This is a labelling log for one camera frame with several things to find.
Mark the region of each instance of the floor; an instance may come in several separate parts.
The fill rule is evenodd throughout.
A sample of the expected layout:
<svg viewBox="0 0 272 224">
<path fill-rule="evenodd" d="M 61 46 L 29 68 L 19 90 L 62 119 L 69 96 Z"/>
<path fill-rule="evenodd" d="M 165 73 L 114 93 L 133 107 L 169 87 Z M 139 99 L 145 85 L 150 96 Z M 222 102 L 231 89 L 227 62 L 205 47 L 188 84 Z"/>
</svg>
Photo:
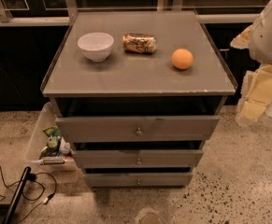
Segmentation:
<svg viewBox="0 0 272 224">
<path fill-rule="evenodd" d="M 0 113 L 0 164 L 7 184 L 20 179 L 24 156 L 39 112 Z M 221 120 L 204 146 L 204 156 L 182 189 L 90 189 L 81 171 L 54 172 L 57 192 L 51 194 L 48 175 L 38 182 L 46 190 L 35 202 L 21 198 L 12 223 L 272 223 L 272 119 L 262 117 L 243 128 L 236 124 L 236 107 L 224 106 Z M 33 167 L 33 173 L 42 172 Z M 14 188 L 0 193 L 9 202 Z M 27 184 L 26 195 L 41 189 Z"/>
</svg>

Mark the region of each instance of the white plastic container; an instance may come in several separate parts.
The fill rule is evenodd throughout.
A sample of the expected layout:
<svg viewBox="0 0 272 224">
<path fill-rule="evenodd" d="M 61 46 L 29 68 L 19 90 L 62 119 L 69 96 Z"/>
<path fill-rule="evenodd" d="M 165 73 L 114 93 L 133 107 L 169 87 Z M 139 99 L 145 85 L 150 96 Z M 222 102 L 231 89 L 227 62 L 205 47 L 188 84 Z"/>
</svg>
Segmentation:
<svg viewBox="0 0 272 224">
<path fill-rule="evenodd" d="M 24 163 L 32 166 L 36 165 L 47 172 L 53 171 L 73 171 L 77 170 L 77 166 L 72 156 L 60 155 L 58 157 L 44 157 L 40 159 L 42 149 L 46 146 L 48 137 L 43 129 L 55 126 L 55 116 L 52 111 L 51 103 L 46 103 L 40 113 L 30 138 L 28 148 L 26 150 Z"/>
</svg>

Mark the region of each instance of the drawer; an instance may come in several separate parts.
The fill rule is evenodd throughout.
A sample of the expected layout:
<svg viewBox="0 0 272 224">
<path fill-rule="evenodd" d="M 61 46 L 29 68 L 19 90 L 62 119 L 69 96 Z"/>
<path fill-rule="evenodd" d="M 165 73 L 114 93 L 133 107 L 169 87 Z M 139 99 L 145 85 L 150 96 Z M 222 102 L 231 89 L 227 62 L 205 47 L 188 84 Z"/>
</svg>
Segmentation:
<svg viewBox="0 0 272 224">
<path fill-rule="evenodd" d="M 195 167 L 202 150 L 102 150 L 77 151 L 79 168 Z"/>
<path fill-rule="evenodd" d="M 57 118 L 66 142 L 206 140 L 218 116 Z"/>
<path fill-rule="evenodd" d="M 95 174 L 85 175 L 89 187 L 183 187 L 192 173 Z"/>
</svg>

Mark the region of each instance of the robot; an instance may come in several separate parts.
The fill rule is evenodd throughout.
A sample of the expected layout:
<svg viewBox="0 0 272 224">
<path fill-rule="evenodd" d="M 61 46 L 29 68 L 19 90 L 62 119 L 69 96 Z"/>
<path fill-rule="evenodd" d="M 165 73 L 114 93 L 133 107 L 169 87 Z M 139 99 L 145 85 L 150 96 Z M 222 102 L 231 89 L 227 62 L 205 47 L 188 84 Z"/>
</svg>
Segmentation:
<svg viewBox="0 0 272 224">
<path fill-rule="evenodd" d="M 249 49 L 252 59 L 261 65 L 244 77 L 236 122 L 249 126 L 266 114 L 272 117 L 272 0 L 254 23 L 231 42 L 236 49 Z"/>
</svg>

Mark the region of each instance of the bowl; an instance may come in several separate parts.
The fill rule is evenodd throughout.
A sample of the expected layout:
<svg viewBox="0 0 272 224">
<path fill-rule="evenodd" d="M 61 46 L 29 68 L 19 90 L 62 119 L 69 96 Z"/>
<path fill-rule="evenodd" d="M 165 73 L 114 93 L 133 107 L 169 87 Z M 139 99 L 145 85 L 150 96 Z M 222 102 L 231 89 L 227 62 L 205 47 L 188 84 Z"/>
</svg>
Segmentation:
<svg viewBox="0 0 272 224">
<path fill-rule="evenodd" d="M 91 61 L 100 63 L 110 54 L 114 44 L 114 38 L 110 34 L 90 33 L 83 35 L 79 41 L 82 53 Z"/>
</svg>

